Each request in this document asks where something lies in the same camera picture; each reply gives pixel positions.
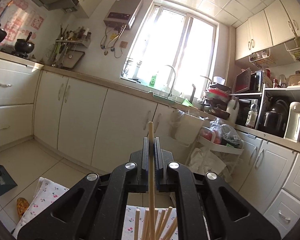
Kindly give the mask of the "wooden chopstick one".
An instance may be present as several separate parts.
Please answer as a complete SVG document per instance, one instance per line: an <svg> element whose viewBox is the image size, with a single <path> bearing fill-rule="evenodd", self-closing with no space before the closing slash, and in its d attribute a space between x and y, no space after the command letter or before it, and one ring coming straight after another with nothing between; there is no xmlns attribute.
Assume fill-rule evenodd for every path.
<svg viewBox="0 0 300 240"><path fill-rule="evenodd" d="M140 209L136 209L135 219L134 219L134 240L139 239L139 221L140 221Z"/></svg>

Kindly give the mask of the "wooden chopstick six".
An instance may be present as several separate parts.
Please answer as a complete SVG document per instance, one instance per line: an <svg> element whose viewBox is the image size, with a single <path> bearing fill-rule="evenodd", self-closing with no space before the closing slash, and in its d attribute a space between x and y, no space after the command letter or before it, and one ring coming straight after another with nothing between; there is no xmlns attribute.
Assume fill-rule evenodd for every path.
<svg viewBox="0 0 300 240"><path fill-rule="evenodd" d="M149 239L155 240L155 174L153 122L148 124Z"/></svg>

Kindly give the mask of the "wooden chopstick four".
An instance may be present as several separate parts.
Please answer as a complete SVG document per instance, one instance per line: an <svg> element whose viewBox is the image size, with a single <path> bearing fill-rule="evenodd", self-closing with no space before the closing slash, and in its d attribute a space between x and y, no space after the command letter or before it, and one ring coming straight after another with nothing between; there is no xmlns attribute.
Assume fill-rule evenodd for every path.
<svg viewBox="0 0 300 240"><path fill-rule="evenodd" d="M165 218L164 218L162 226L161 226L161 234L162 234L162 232L163 232L163 230L164 230L164 228L165 228L165 226L167 224L167 221L168 221L168 219L170 217L170 214L171 214L172 210L173 210L173 207L169 206L168 210L165 213Z"/></svg>

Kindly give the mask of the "wooden chopstick three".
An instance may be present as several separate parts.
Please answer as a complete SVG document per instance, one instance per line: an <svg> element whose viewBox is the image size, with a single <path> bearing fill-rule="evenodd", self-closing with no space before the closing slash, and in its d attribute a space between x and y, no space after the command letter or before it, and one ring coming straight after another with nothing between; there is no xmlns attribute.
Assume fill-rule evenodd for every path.
<svg viewBox="0 0 300 240"><path fill-rule="evenodd" d="M159 218L159 222L158 222L158 226L155 232L155 239L158 240L160 238L161 235L161 226L163 223L163 220L165 218L165 213L166 213L166 209L162 209L161 214L160 214L160 218Z"/></svg>

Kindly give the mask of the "wooden chopstick five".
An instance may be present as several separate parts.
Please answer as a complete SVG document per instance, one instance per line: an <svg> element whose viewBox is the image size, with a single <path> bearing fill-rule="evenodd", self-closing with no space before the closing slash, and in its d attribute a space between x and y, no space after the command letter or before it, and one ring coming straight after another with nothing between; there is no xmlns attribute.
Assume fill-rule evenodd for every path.
<svg viewBox="0 0 300 240"><path fill-rule="evenodd" d="M169 227L168 231L166 232L166 234L164 235L162 240L170 240L173 233L175 232L175 230L177 228L177 225L178 225L178 221L177 221L177 218L175 217L174 220L173 220L173 223Z"/></svg>

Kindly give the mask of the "chrome kitchen faucet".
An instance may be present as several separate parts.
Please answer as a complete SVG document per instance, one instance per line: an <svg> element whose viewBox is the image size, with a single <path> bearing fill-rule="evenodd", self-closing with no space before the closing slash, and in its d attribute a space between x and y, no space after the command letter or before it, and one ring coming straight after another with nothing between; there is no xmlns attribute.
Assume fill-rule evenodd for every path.
<svg viewBox="0 0 300 240"><path fill-rule="evenodd" d="M169 98L170 96L172 96L173 93L174 84L176 80L176 71L175 68L169 64L166 64L165 66L170 68L171 72L165 85L165 91L168 93L167 97Z"/></svg>

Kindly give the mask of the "white rolling utility cart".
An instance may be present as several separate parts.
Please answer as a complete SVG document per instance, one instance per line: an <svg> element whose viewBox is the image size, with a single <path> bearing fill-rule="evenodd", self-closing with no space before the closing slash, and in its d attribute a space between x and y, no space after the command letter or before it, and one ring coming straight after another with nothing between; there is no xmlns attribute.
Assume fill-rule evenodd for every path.
<svg viewBox="0 0 300 240"><path fill-rule="evenodd" d="M207 127L202 127L197 139L193 143L192 150L190 150L186 161L186 166L188 167L190 155L193 150L195 148L201 148L205 146L226 164L224 170L218 175L227 183L230 183L232 181L232 174L236 166L239 164L241 155L243 153L244 141L241 140L237 146L232 146L228 142L224 145L220 144L220 140L221 138L217 136L214 130Z"/></svg>

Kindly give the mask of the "green dish soap bottle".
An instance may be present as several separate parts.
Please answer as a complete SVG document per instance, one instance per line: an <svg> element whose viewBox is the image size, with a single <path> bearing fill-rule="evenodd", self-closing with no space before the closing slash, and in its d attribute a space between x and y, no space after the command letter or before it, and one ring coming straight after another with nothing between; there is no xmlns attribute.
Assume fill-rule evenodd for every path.
<svg viewBox="0 0 300 240"><path fill-rule="evenodd" d="M155 86L156 78L157 78L157 74L152 76L152 78L150 80L150 83L149 83L149 87L154 87Z"/></svg>

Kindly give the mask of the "stacked bowls and plates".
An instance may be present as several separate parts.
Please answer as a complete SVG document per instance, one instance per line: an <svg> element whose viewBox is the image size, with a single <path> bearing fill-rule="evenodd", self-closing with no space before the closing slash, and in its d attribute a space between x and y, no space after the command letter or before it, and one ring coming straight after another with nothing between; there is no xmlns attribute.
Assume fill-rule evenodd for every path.
<svg viewBox="0 0 300 240"><path fill-rule="evenodd" d="M212 83L204 92L202 110L205 113L227 120L230 114L226 111L230 101L230 87Z"/></svg>

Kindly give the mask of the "white plastic jug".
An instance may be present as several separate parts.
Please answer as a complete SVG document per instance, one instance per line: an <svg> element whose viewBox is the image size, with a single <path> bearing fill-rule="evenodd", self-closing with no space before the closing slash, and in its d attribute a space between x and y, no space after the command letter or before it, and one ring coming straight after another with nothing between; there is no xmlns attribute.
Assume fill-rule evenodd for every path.
<svg viewBox="0 0 300 240"><path fill-rule="evenodd" d="M229 113L228 122L235 124L239 112L239 98L233 97L227 105L226 112Z"/></svg>

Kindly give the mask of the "black kettle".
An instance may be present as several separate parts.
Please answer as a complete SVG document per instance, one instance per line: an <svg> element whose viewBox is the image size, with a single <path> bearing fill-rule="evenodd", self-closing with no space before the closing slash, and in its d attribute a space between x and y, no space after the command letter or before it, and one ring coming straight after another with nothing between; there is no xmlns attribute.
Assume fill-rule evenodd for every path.
<svg viewBox="0 0 300 240"><path fill-rule="evenodd" d="M288 105L283 99L276 99L265 111L260 130L268 134L283 137L288 121Z"/></svg>

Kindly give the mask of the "black microwave oven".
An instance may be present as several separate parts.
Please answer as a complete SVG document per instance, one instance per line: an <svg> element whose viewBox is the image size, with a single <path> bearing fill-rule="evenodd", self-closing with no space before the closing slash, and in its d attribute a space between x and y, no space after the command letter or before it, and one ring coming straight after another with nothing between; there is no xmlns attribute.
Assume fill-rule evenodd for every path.
<svg viewBox="0 0 300 240"><path fill-rule="evenodd" d="M263 72L261 70L251 74L249 93L261 92L263 86Z"/></svg>

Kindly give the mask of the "black wok on stove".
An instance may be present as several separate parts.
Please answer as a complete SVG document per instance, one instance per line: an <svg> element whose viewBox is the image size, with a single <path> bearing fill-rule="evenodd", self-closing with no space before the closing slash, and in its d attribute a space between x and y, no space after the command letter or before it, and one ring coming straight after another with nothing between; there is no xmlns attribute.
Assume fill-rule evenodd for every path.
<svg viewBox="0 0 300 240"><path fill-rule="evenodd" d="M28 58L29 54L34 50L34 43L30 41L31 36L32 32L29 32L27 38L18 38L12 54L23 59Z"/></svg>

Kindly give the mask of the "wall utensil rack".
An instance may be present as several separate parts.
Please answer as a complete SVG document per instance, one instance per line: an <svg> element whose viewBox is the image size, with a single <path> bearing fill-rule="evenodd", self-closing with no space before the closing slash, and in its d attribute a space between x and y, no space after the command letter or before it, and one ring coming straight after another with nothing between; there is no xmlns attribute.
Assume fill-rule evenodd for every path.
<svg viewBox="0 0 300 240"><path fill-rule="evenodd" d="M47 64L62 69L74 69L85 55L80 48L88 48L91 42L90 29L84 26L70 30L60 25L60 31L54 44L46 51Z"/></svg>

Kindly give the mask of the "grey wall water heater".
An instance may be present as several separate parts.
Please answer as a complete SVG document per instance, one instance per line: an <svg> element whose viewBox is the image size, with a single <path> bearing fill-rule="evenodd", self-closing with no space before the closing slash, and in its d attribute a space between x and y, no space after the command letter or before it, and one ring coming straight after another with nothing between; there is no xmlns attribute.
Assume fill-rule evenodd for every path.
<svg viewBox="0 0 300 240"><path fill-rule="evenodd" d="M129 30L142 5L143 0L116 0L103 21L108 27L116 28L126 25L126 29Z"/></svg>

